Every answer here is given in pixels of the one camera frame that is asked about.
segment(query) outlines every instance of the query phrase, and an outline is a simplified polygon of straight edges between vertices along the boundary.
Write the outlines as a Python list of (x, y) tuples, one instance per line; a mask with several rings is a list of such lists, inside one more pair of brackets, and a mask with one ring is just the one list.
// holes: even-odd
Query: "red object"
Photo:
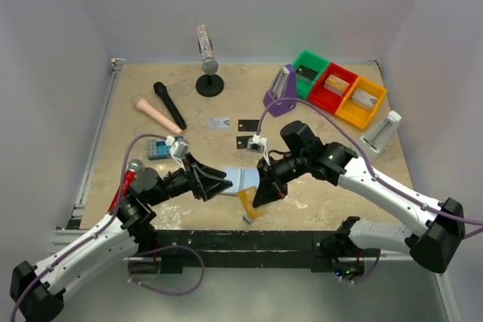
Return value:
[[(324, 87), (325, 80), (329, 75), (335, 75), (336, 77), (339, 77), (340, 79), (343, 79), (349, 83), (349, 86), (347, 86), (347, 89), (342, 96), (339, 96), (338, 94), (335, 94)], [(335, 113), (357, 77), (358, 76), (355, 73), (352, 73), (335, 63), (331, 63), (318, 78), (307, 99), (309, 102), (320, 107), (321, 109), (325, 109), (330, 113)]]
[[(122, 196), (126, 195), (126, 193), (128, 192), (128, 186), (134, 181), (134, 179), (136, 179), (136, 175), (137, 175), (136, 171), (133, 171), (131, 168), (128, 168), (126, 170), (126, 174), (124, 175), (124, 185), (122, 186)], [(114, 209), (114, 207), (118, 203), (118, 193), (119, 193), (119, 190), (116, 190), (114, 198), (112, 199), (111, 206), (109, 207), (107, 212)]]

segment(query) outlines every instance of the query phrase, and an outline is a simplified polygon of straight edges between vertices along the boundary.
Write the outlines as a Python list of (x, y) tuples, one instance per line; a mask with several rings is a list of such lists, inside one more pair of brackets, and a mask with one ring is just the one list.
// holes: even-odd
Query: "black round base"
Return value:
[(215, 97), (221, 94), (225, 83), (219, 75), (202, 75), (196, 81), (196, 90), (205, 97)]

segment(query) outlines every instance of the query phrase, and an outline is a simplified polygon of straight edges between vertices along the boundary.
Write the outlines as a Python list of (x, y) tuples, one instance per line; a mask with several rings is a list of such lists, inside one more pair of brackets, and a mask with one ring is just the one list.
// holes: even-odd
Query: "black microphone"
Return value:
[(153, 85), (153, 88), (154, 93), (157, 94), (159, 98), (161, 98), (169, 113), (171, 113), (171, 116), (173, 116), (174, 122), (176, 122), (181, 130), (185, 130), (186, 123), (184, 122), (183, 117), (174, 105), (173, 100), (171, 99), (171, 97), (169, 97), (168, 89), (166, 88), (166, 86), (164, 86), (161, 82), (156, 82)]

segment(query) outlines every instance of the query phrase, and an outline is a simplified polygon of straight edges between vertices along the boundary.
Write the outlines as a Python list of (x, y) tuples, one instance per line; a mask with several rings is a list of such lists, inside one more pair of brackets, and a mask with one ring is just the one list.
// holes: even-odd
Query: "black bar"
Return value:
[[(332, 258), (324, 245), (334, 240), (333, 231), (233, 231), (158, 230), (160, 247), (183, 245), (196, 250), (207, 268), (298, 268), (312, 272), (333, 272)], [(365, 256), (376, 256), (377, 253)], [(185, 250), (158, 254), (161, 273), (181, 273), (183, 267), (199, 267)], [(339, 257), (357, 257), (357, 253)], [(155, 263), (131, 262), (133, 273), (158, 272)]]

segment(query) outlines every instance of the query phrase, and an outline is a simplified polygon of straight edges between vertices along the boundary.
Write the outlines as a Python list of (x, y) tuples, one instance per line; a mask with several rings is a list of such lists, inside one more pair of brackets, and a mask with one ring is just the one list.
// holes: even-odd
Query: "white wall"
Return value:
[(108, 52), (131, 60), (199, 60), (206, 23), (224, 60), (383, 56), (415, 0), (82, 0)]
[(80, 0), (0, 0), (0, 320), (13, 267), (72, 211), (108, 80)]
[[(483, 0), (417, 0), (383, 59), (414, 185), (483, 219)], [(483, 235), (449, 271), (467, 322), (483, 315)]]

